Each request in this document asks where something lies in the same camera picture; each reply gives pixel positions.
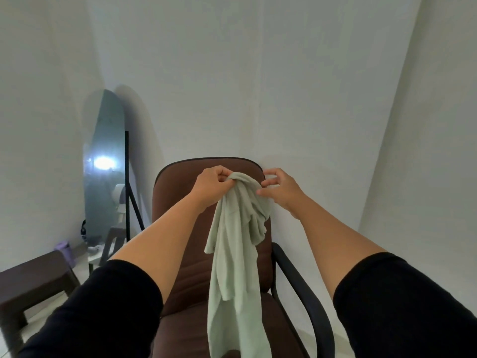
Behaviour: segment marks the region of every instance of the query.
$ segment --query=purple object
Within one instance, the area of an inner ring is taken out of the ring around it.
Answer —
[[[70,243],[68,241],[61,241],[56,244],[55,250],[61,252],[68,262],[71,268],[74,268],[76,265],[75,258],[73,257],[73,251],[71,250]]]

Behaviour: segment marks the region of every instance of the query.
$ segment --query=wooden stool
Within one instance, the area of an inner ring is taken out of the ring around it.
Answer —
[[[27,325],[24,311],[62,291],[70,296],[79,286],[59,251],[0,272],[0,329],[12,357],[23,345],[20,330]]]

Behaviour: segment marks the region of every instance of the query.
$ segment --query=chair armrest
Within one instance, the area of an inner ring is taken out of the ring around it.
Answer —
[[[318,357],[334,358],[334,336],[330,319],[328,319],[325,309],[287,255],[285,255],[283,249],[275,242],[272,243],[272,251],[276,263],[305,306],[312,321]]]

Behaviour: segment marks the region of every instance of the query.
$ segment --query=black sleeve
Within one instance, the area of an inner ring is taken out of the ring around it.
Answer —
[[[110,260],[51,314],[19,358],[147,358],[162,307],[144,271]]]
[[[391,253],[358,263],[333,303],[356,357],[475,357],[477,319]]]

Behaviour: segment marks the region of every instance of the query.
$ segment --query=light green towel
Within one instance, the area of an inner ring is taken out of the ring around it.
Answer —
[[[237,182],[218,202],[205,253],[213,253],[207,336],[211,358],[239,350],[242,358],[271,358],[262,324],[257,248],[270,204],[255,191],[260,184],[234,172]]]

